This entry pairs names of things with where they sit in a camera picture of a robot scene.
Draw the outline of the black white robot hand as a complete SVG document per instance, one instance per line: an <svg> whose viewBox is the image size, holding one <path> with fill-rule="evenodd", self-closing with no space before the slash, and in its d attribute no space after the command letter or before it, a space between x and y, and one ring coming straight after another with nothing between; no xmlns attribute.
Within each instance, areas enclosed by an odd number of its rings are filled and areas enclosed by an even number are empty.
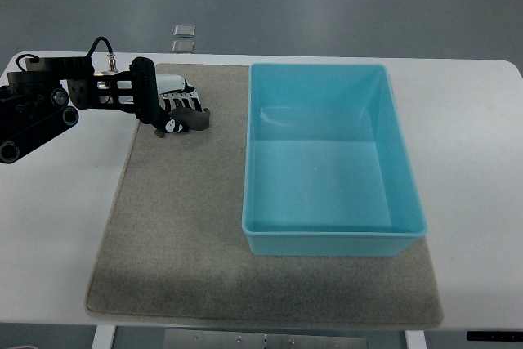
<svg viewBox="0 0 523 349"><path fill-rule="evenodd" d="M159 120L162 113L170 113L175 108L191 108L202 111L204 108L196 89L177 74L156 74L151 59L137 57L130 65L132 87L137 87L141 98L148 107L151 124Z"/></svg>

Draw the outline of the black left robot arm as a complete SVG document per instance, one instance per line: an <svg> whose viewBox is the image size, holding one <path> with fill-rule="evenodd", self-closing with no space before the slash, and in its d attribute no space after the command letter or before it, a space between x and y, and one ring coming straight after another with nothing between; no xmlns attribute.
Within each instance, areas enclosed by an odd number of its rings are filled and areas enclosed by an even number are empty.
<svg viewBox="0 0 523 349"><path fill-rule="evenodd" d="M80 110L135 113L128 72L116 68L109 40L96 38L84 56L40 57L24 53L1 87L1 162L32 153L79 121Z"/></svg>

